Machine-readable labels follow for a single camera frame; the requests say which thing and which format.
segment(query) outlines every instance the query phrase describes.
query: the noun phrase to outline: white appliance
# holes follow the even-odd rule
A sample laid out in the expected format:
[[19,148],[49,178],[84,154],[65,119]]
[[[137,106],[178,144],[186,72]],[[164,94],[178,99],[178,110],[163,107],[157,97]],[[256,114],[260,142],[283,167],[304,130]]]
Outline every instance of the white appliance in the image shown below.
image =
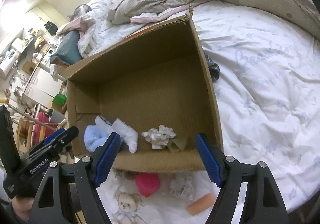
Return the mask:
[[47,51],[47,53],[44,55],[41,64],[43,64],[46,67],[50,67],[50,56],[51,54],[54,52],[54,49],[49,48],[49,50]]
[[18,58],[17,51],[15,51],[14,49],[11,49],[8,55],[2,61],[2,63],[0,63],[0,77],[2,79],[4,80],[6,79],[12,65],[17,60],[17,58]]
[[23,45],[22,40],[20,38],[16,38],[11,44],[11,48],[21,52]]

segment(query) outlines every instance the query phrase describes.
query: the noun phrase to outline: green container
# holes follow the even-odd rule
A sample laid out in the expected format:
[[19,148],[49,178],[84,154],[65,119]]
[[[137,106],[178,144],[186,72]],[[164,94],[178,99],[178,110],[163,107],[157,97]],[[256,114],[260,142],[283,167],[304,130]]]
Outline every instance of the green container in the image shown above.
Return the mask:
[[63,94],[57,94],[52,103],[57,104],[58,106],[63,106],[67,101],[67,97]]

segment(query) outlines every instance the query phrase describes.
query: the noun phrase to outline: white bedsheet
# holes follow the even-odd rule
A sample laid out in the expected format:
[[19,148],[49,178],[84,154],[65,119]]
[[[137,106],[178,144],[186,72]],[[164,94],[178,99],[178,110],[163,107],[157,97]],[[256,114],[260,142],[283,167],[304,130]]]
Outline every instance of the white bedsheet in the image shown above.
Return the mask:
[[[242,163],[265,161],[293,211],[320,186],[319,41],[272,14],[221,1],[195,7],[193,21],[203,49],[220,66],[214,89],[225,154]],[[194,175],[196,199],[218,194],[206,172]],[[138,214],[147,224],[205,223],[211,209],[188,215],[189,202],[169,195],[169,179],[161,175],[160,191],[143,198]],[[110,173],[98,188],[110,217],[118,209],[117,190],[137,192],[133,181]],[[244,194],[242,189],[233,223]]]

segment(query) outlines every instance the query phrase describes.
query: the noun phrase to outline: light blue towel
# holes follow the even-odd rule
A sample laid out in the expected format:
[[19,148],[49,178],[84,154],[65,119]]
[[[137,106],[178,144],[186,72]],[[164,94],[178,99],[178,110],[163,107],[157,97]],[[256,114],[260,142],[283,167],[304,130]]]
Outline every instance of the light blue towel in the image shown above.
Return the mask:
[[110,134],[111,133],[105,133],[98,126],[87,126],[84,132],[85,148],[87,148],[89,152],[93,153],[97,147],[104,145]]

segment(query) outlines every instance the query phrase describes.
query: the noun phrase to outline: blue gripper pad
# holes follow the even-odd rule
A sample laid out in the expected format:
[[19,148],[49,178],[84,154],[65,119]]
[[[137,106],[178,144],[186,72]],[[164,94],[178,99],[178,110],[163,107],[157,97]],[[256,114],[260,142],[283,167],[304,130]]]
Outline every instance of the blue gripper pad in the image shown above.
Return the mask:
[[52,133],[50,136],[47,136],[43,141],[43,145],[45,146],[45,145],[49,144],[53,139],[55,139],[58,135],[60,135],[64,131],[65,131],[65,129],[62,127],[60,129],[58,129],[57,131],[55,131],[54,133]]
[[94,179],[94,185],[96,188],[106,181],[113,162],[115,161],[120,150],[120,143],[120,136],[116,134],[110,142],[108,148],[105,150],[104,154],[101,156],[97,164],[96,177]]
[[198,134],[196,136],[196,148],[204,164],[204,167],[207,170],[209,178],[218,187],[221,187],[223,184],[223,180],[220,176],[220,167],[213,154],[211,153],[208,145],[211,144],[207,144],[205,142],[202,134]]

